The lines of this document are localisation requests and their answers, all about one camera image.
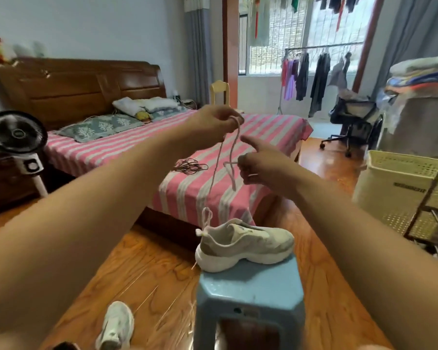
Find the electric fan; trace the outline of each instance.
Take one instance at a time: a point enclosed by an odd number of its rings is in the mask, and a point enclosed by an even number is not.
[[[18,169],[31,175],[42,197],[47,196],[39,172],[43,165],[36,153],[47,142],[47,131],[35,117],[22,111],[0,111],[0,151],[12,155]]]

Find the wooden chair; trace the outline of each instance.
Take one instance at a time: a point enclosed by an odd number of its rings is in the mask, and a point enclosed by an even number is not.
[[[230,106],[230,87],[227,82],[217,80],[215,83],[212,83],[209,87],[209,95],[211,97],[211,104],[216,104],[216,93],[226,93],[226,105]],[[243,113],[243,111],[239,109],[235,109],[235,111],[239,112],[240,114]]]

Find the green cloth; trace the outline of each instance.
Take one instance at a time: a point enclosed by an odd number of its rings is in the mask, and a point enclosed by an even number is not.
[[[294,13],[298,10],[298,0],[292,0],[292,8],[294,9]]]

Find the sneaker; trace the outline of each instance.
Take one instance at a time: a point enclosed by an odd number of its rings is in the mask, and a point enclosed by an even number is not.
[[[240,259],[253,263],[275,264],[294,250],[294,236],[286,229],[250,226],[234,218],[219,227],[196,230],[201,243],[195,259],[207,272],[233,267]]]
[[[112,302],[104,316],[102,332],[96,339],[96,350],[128,349],[134,324],[130,308],[121,301]]]

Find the white wall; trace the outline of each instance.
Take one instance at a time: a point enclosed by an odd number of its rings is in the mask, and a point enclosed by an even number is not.
[[[191,94],[183,0],[0,0],[0,37],[52,58],[148,61],[168,95]]]
[[[363,73],[360,94],[371,96],[378,79],[379,70],[384,59],[387,43],[394,27],[394,22],[402,0],[384,0],[379,14],[378,26],[374,34],[373,44]]]
[[[366,69],[360,86],[360,94],[371,95],[378,77],[389,37],[394,26],[395,17],[401,0],[385,0],[379,16],[378,27],[373,39]],[[308,117],[311,104],[310,91],[314,76],[309,77],[308,92],[301,102],[291,99],[282,100],[284,114]],[[355,75],[347,75],[349,88],[352,87]],[[238,108],[246,113],[274,114],[279,106],[280,76],[239,76]],[[337,88],[327,87],[322,101],[322,110],[315,113],[315,119],[329,120],[328,113],[337,99]]]
[[[307,118],[311,105],[311,87],[315,76],[309,76],[307,95],[303,101],[295,99],[282,100],[282,112],[288,115],[298,115]],[[347,76],[348,86],[353,85],[355,75]],[[275,114],[279,107],[280,76],[239,76],[238,109],[246,113]],[[322,109],[315,113],[315,119],[328,120],[328,113],[334,107],[337,97],[337,87],[326,87],[322,100]]]

